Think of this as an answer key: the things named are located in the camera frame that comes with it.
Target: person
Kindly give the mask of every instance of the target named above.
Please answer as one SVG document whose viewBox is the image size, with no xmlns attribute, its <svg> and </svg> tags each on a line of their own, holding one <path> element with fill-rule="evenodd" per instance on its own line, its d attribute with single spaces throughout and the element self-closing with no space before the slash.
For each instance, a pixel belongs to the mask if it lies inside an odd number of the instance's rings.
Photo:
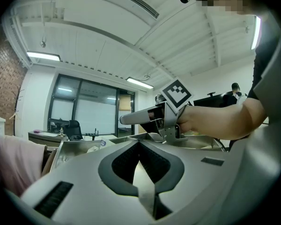
<svg viewBox="0 0 281 225">
<path fill-rule="evenodd" d="M 56 151 L 49 155 L 46 145 L 0 135 L 0 183 L 6 190 L 21 196 L 50 171 Z"/>
<path fill-rule="evenodd" d="M 266 111 L 254 92 L 279 41 L 267 8 L 253 0 L 211 0 L 214 6 L 242 15 L 257 15 L 262 20 L 261 39 L 255 50 L 253 83 L 248 98 L 241 105 L 224 108 L 187 106 L 178 119 L 181 133 L 195 131 L 224 140 L 236 140 L 249 135 L 266 119 Z"/>
<path fill-rule="evenodd" d="M 243 95 L 240 92 L 240 87 L 236 82 L 233 83 L 231 87 L 232 87 L 233 95 L 229 96 L 227 101 L 227 106 L 231 106 L 233 104 L 242 104 L 246 100 L 246 97 L 248 95 L 246 94 Z"/>
</svg>

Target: computer monitor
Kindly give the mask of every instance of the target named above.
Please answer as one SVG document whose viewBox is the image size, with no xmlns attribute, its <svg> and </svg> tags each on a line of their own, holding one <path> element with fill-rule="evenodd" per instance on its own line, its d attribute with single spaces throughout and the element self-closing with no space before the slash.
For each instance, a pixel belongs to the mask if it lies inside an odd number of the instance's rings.
<svg viewBox="0 0 281 225">
<path fill-rule="evenodd" d="M 233 92 L 226 92 L 226 93 L 222 93 L 216 96 L 212 96 L 212 97 L 207 97 L 207 98 L 203 98 L 203 99 L 199 99 L 193 102 L 193 104 L 195 106 L 201 106 L 201 107 L 220 107 L 220 104 L 222 104 L 223 101 L 223 97 L 225 95 L 233 95 Z"/>
</svg>

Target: metal bracket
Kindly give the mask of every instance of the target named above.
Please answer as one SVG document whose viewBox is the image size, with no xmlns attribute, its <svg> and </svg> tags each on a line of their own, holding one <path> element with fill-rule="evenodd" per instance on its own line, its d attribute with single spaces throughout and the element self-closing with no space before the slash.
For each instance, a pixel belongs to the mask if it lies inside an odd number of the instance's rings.
<svg viewBox="0 0 281 225">
<path fill-rule="evenodd" d="M 169 143 L 182 142 L 187 140 L 187 138 L 181 137 L 180 134 L 180 127 L 177 124 L 179 115 L 180 112 L 178 114 L 174 113 L 170 105 L 168 105 L 166 101 L 164 102 L 163 127 L 160 127 L 158 130 L 160 135 Z"/>
</svg>

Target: black slot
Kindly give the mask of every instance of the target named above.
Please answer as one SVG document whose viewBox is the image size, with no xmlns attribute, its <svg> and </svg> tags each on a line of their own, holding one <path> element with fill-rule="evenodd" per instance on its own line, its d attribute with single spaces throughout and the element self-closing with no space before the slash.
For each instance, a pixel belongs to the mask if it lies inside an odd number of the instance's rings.
<svg viewBox="0 0 281 225">
<path fill-rule="evenodd" d="M 139 162 L 137 144 L 113 160 L 113 172 L 126 182 L 133 184 L 135 168 Z"/>
<path fill-rule="evenodd" d="M 72 186 L 73 184 L 68 182 L 58 183 L 34 209 L 45 217 L 51 218 Z"/>
<path fill-rule="evenodd" d="M 170 170 L 170 162 L 143 144 L 139 151 L 141 164 L 152 182 L 157 183 Z"/>
<path fill-rule="evenodd" d="M 155 196 L 153 217 L 159 220 L 171 213 L 172 211 L 160 201 L 159 196 Z"/>
<path fill-rule="evenodd" d="M 219 159 L 214 159 L 214 158 L 209 158 L 209 157 L 205 157 L 201 160 L 201 162 L 203 163 L 208 163 L 208 164 L 212 164 L 212 165 L 216 165 L 216 166 L 222 166 L 224 161 L 223 160 L 219 160 Z"/>
</svg>

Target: fluorescent light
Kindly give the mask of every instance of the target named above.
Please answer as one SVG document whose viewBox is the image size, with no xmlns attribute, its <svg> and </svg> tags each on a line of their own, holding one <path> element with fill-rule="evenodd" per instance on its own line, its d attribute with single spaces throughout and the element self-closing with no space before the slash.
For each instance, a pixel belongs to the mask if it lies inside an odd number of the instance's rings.
<svg viewBox="0 0 281 225">
<path fill-rule="evenodd" d="M 255 35 L 254 35 L 251 50 L 255 49 L 255 47 L 257 45 L 258 36 L 259 36 L 259 32 L 260 32 L 260 24 L 261 24 L 261 19 L 259 17 L 256 17 Z"/>
<path fill-rule="evenodd" d="M 153 86 L 151 86 L 151 85 L 149 85 L 149 84 L 146 84 L 146 83 L 144 83 L 144 82 L 141 82 L 141 81 L 136 80 L 136 79 L 131 78 L 131 77 L 128 77 L 128 78 L 127 78 L 127 81 L 130 82 L 130 83 L 134 83 L 134 84 L 140 85 L 140 86 L 145 87 L 145 88 L 149 88 L 149 89 L 154 88 Z"/>
<path fill-rule="evenodd" d="M 44 53 L 44 52 L 27 52 L 27 55 L 32 58 L 44 58 L 50 59 L 54 61 L 60 61 L 60 57 L 58 55 Z"/>
<path fill-rule="evenodd" d="M 68 92 L 72 92 L 72 90 L 70 89 L 65 89 L 65 88 L 58 88 L 59 90 L 63 90 L 63 91 L 68 91 Z"/>
</svg>

